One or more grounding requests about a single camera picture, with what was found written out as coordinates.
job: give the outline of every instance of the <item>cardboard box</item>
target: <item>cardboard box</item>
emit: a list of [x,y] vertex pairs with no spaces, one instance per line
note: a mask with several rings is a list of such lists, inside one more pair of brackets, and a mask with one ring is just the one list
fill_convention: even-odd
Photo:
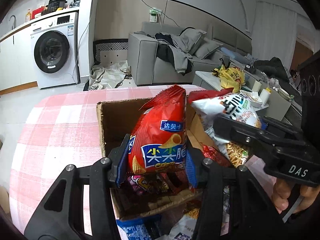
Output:
[[[124,136],[131,133],[140,115],[144,112],[139,109],[149,100],[150,98],[97,104],[102,157],[107,157],[111,149],[120,146]],[[204,132],[198,115],[190,105],[187,105],[186,119],[187,135],[193,147],[202,150],[200,142],[216,147]],[[148,195],[145,198],[140,198],[140,205],[131,205],[121,189],[111,189],[110,191],[116,217],[121,220],[155,215],[197,198],[201,194],[200,190],[193,193],[189,189],[185,189],[177,195],[172,195],[172,193]]]

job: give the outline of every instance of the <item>pink checkered tablecloth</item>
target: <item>pink checkered tablecloth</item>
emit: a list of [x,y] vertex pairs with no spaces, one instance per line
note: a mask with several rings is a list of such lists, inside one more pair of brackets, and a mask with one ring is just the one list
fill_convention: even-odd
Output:
[[[18,230],[24,232],[36,207],[65,166],[88,166],[101,158],[96,114],[98,102],[152,98],[168,87],[119,88],[56,95],[36,105],[27,118],[12,161],[10,211]],[[203,90],[193,85],[182,87],[187,93]],[[260,183],[270,194],[274,179],[260,172],[261,160],[252,158],[248,166],[255,164],[257,168],[253,172],[256,171],[256,177],[260,178]],[[85,232],[91,234],[89,187],[84,190],[84,227]]]

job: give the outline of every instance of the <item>faucet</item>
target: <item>faucet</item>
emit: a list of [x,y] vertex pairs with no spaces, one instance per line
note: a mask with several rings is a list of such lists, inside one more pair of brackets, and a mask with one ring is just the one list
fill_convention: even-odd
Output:
[[15,29],[16,28],[16,16],[15,15],[12,15],[9,19],[9,21],[11,20],[11,18],[14,17],[14,22],[13,22],[13,25],[11,26],[11,29]]

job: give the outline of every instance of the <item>washing machine control panel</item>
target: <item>washing machine control panel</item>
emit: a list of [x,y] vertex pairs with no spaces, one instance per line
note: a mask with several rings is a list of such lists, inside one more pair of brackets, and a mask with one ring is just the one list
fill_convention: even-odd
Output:
[[39,22],[31,24],[32,34],[46,29],[52,29],[55,26],[63,26],[73,24],[75,22],[76,13],[62,14],[54,17],[49,17]]

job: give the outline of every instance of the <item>washing machine door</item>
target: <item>washing machine door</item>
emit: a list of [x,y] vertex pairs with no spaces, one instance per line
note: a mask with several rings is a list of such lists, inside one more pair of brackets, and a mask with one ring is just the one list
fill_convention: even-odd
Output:
[[42,34],[34,50],[38,68],[45,73],[56,73],[65,65],[69,49],[69,41],[62,33],[48,31]]

